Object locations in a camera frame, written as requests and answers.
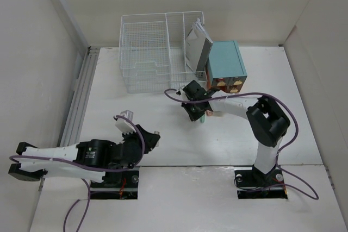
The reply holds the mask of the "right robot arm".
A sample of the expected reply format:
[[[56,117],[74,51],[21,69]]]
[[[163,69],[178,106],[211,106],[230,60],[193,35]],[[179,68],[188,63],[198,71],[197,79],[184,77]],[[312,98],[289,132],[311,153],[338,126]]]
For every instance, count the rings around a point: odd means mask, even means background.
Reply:
[[[229,98],[228,93],[218,88],[206,90],[194,80],[176,94],[183,99],[181,106],[193,122],[203,118],[206,111],[231,114],[248,120],[258,141],[252,179],[258,185],[265,185],[271,180],[277,150],[290,126],[289,118],[272,97],[260,96],[255,103],[243,97]]]

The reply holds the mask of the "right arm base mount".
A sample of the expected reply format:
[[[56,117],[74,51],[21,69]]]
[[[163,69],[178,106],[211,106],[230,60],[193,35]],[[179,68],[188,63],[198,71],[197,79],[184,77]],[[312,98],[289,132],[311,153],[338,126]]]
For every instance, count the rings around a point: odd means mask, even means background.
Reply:
[[[274,167],[264,174],[254,166],[234,168],[238,199],[288,199],[282,171]]]

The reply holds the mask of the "green highlighter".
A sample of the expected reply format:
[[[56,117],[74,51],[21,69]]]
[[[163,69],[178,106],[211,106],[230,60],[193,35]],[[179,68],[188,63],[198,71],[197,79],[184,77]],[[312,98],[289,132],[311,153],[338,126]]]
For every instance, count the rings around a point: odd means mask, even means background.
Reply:
[[[206,119],[206,114],[203,114],[199,119],[200,123],[204,123],[205,119]]]

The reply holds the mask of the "gray white booklet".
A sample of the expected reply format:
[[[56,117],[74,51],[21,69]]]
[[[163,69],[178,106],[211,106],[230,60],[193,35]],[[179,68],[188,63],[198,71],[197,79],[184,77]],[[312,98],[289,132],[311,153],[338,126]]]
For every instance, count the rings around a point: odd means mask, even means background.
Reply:
[[[192,71],[204,71],[212,46],[213,40],[198,18],[185,39],[185,61]]]

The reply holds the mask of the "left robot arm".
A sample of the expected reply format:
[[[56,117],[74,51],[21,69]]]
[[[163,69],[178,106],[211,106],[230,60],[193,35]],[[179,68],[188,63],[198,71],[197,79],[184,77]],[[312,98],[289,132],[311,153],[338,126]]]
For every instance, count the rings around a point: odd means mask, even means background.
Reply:
[[[21,181],[68,177],[117,186],[142,157],[160,140],[158,132],[147,132],[141,125],[122,133],[122,142],[92,139],[59,148],[37,148],[27,142],[17,146],[11,156],[9,175]]]

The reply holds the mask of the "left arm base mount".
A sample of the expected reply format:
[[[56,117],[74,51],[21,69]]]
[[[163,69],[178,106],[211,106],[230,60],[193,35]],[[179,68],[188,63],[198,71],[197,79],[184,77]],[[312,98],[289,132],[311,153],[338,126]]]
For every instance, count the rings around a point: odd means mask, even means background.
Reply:
[[[101,183],[91,182],[92,200],[133,200],[138,198],[140,168],[107,173]]]

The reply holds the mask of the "orange highlighter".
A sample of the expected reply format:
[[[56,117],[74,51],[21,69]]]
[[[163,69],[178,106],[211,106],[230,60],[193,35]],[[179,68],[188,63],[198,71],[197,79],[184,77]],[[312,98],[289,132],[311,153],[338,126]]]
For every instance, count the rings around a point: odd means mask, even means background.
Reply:
[[[210,111],[210,110],[207,110],[207,111],[206,111],[206,115],[207,115],[207,116],[212,116],[212,115],[213,115],[213,112]]]

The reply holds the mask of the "teal drawer box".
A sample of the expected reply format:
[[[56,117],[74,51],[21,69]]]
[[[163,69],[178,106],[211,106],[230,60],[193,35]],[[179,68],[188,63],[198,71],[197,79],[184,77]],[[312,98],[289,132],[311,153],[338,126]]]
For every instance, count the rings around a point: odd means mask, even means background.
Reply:
[[[215,41],[206,64],[207,87],[238,93],[247,79],[239,44],[235,40]]]

